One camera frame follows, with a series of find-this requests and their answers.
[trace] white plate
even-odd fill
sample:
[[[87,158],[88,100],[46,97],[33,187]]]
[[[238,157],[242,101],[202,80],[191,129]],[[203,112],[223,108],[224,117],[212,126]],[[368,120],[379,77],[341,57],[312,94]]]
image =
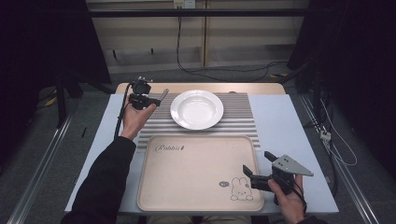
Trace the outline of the white plate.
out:
[[[219,122],[223,112],[221,100],[209,91],[185,91],[171,104],[173,120],[191,130],[212,127]]]

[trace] black sleeve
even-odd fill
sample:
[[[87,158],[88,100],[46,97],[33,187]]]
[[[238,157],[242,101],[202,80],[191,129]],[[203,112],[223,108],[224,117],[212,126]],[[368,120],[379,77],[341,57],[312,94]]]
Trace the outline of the black sleeve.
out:
[[[321,219],[317,219],[316,217],[307,217],[298,224],[327,224],[327,222]]]
[[[116,223],[136,145],[117,137],[95,160],[62,223]]]

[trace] horizontal black bar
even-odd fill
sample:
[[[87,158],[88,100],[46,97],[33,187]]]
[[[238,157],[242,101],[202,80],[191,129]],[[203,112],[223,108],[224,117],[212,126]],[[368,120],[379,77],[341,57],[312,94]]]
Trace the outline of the horizontal black bar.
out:
[[[71,10],[39,10],[40,14],[63,16],[90,16],[92,18],[120,17],[302,17],[327,16],[326,8],[273,8],[273,9],[91,9],[88,12]]]

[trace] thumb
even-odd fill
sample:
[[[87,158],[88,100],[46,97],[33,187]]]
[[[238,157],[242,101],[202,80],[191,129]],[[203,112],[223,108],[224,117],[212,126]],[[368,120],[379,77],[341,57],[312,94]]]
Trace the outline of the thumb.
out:
[[[284,204],[288,200],[280,186],[275,182],[275,180],[269,179],[268,186],[270,187],[271,191],[276,195],[279,205]]]

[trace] hand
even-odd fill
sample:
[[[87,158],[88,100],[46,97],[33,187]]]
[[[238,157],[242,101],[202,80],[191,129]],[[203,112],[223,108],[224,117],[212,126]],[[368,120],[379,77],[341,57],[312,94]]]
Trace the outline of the hand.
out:
[[[146,121],[151,116],[157,107],[155,104],[149,105],[146,109],[136,110],[132,105],[128,103],[128,99],[125,102],[126,107],[123,115],[123,130],[121,136],[134,140],[137,133],[146,124]]]
[[[295,183],[301,188],[299,189],[297,186],[294,188],[301,194],[303,190],[303,176],[296,175]],[[268,185],[271,191],[276,195],[277,201],[279,202],[279,207],[282,212],[283,217],[287,223],[298,223],[304,220],[304,206],[301,199],[294,192],[285,195],[280,188],[280,186],[273,180],[268,180]]]

